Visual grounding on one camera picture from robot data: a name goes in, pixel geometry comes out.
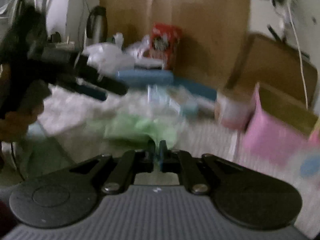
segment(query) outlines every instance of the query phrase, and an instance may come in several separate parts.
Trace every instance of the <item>stainless steel kettle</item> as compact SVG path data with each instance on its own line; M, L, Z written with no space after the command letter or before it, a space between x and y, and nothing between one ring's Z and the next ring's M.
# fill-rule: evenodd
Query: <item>stainless steel kettle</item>
M108 23L106 8L96 6L92 9L87 20L84 35L84 49L92 44L105 42L107 40Z

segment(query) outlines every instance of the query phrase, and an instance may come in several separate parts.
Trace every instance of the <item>open pink box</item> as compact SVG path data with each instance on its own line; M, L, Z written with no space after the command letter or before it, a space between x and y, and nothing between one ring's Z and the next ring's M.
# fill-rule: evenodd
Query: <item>open pink box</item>
M242 140L243 152L286 165L297 151L320 145L313 131L318 117L301 102L265 84L253 94L254 115Z

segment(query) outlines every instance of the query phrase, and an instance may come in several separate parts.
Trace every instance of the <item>red box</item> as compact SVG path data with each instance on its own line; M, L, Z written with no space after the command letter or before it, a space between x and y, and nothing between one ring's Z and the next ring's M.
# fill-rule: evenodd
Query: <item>red box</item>
M164 69L172 70L181 36L179 27L155 23L150 35L149 57L163 60Z

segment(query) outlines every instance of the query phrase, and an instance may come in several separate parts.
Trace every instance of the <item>kettle handle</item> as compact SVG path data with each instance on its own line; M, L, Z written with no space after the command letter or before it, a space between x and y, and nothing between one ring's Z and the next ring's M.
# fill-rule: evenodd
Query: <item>kettle handle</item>
M98 5L98 6L94 7L91 10L91 12L89 13L88 20L87 20L87 27L86 27L86 33L87 33L87 37L89 39L92 39L92 36L93 36L92 26L91 26L92 25L92 20L91 20L92 15L95 15L95 14L102 15L102 14L104 14L104 16L105 16L105 11L106 11L106 9L104 7Z

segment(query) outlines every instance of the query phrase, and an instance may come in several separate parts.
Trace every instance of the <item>white cable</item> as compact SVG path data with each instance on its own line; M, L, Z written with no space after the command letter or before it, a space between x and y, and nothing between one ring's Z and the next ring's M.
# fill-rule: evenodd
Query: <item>white cable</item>
M300 50L300 45L299 45L299 40L298 40L296 28L294 27L293 20L292 20L292 14L291 14L291 8L290 8L291 7L290 6L290 0L287 0L287 5L288 5L288 10L289 10L290 22L291 22L292 29L293 29L293 32L294 32L294 36L296 37L296 41L297 41L297 46L298 46L298 51L299 51L299 58L300 58L301 77L302 77L302 82L303 82L304 96L306 98L306 109L308 110L308 95L307 95L306 82L304 80L304 75L303 75L302 55L301 55L301 50Z

